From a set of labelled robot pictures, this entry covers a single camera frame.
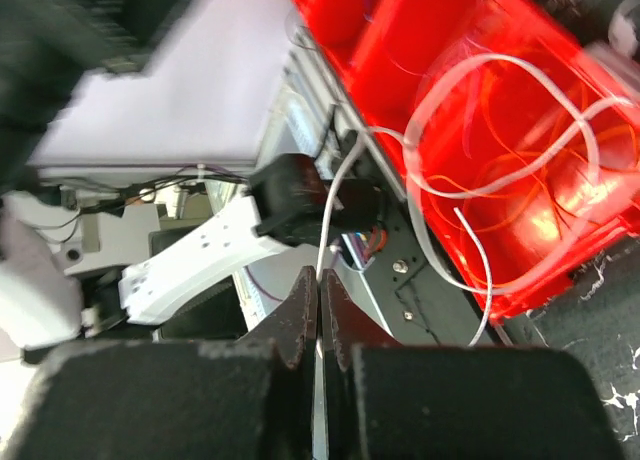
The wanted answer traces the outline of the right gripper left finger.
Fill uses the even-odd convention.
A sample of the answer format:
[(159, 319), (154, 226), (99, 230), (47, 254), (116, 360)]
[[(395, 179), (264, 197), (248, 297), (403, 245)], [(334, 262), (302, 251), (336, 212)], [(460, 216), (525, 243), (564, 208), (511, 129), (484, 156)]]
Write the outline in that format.
[(315, 269), (235, 342), (74, 341), (41, 363), (5, 459), (308, 459)]

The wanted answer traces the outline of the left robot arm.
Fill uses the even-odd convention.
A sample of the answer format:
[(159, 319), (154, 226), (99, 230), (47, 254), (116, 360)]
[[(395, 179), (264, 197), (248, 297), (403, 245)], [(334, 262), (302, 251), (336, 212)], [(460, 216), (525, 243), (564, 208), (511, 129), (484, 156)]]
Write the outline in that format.
[(247, 265), (300, 245), (324, 252), (335, 238), (376, 227), (384, 202), (371, 181), (331, 180), (305, 154), (283, 154), (246, 190), (161, 252), (100, 279), (91, 293), (68, 276), (35, 228), (1, 209), (1, 329), (20, 349), (49, 349), (83, 335), (91, 308), (97, 334), (136, 325), (155, 330), (189, 301)]

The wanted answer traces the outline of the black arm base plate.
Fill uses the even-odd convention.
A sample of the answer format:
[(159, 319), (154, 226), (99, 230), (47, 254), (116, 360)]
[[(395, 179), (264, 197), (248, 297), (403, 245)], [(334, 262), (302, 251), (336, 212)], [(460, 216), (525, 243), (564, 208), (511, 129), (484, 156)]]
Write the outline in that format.
[(336, 272), (352, 300), (396, 340), (406, 345), (466, 346), (482, 317), (470, 294), (445, 282), (423, 256), (407, 204), (396, 196), (397, 179), (388, 176), (377, 151), (364, 151), (352, 174), (372, 180), (385, 194), (385, 246), (364, 268), (340, 259)]

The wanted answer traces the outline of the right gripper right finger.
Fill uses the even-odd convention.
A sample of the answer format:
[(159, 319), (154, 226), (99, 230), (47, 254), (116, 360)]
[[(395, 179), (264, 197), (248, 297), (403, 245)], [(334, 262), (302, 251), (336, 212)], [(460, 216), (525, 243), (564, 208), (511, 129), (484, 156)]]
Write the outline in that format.
[(404, 346), (319, 284), (332, 459), (620, 459), (583, 365), (529, 347)]

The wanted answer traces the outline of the red bin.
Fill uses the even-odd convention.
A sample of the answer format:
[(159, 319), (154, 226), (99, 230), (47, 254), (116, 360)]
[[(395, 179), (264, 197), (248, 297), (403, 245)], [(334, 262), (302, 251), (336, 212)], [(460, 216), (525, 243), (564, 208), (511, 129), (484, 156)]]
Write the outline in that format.
[(293, 0), (324, 55), (340, 71), (350, 68), (360, 37), (379, 0)]
[(402, 132), (434, 63), (471, 29), (485, 0), (380, 0), (345, 86), (366, 123)]
[(484, 11), (434, 63), (404, 147), (430, 220), (498, 322), (639, 233), (639, 102), (537, 15)]

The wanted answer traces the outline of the red bin right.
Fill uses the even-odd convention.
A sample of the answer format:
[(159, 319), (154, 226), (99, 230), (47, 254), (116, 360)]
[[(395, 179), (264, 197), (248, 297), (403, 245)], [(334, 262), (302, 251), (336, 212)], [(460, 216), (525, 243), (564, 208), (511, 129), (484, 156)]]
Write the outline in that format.
[(639, 233), (639, 102), (537, 15), (484, 11), (434, 63), (404, 147), (430, 220), (498, 322)]

